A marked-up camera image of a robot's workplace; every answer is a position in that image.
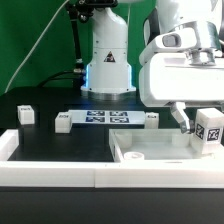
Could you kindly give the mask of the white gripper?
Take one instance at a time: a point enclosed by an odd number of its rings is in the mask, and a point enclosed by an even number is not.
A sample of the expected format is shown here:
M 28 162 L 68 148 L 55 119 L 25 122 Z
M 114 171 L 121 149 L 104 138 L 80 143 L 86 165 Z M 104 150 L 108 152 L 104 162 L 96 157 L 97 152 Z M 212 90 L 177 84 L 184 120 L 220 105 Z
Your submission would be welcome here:
M 217 58 L 214 66 L 192 66 L 183 53 L 156 54 L 140 70 L 139 92 L 147 107 L 174 102 L 171 114 L 181 132 L 189 134 L 185 103 L 224 101 L 224 59 Z

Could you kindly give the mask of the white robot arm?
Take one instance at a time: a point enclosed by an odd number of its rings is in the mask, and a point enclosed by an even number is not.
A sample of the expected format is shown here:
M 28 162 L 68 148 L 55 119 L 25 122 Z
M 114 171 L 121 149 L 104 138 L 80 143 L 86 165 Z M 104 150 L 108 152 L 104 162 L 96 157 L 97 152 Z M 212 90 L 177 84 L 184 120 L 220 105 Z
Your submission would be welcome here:
M 94 10 L 93 56 L 81 90 L 99 99 L 133 92 L 127 63 L 125 21 L 109 4 L 87 1 Z M 224 0 L 156 0 L 144 21 L 139 56 L 140 99 L 147 107 L 168 106 L 181 131 L 193 125 L 187 106 L 224 102 Z

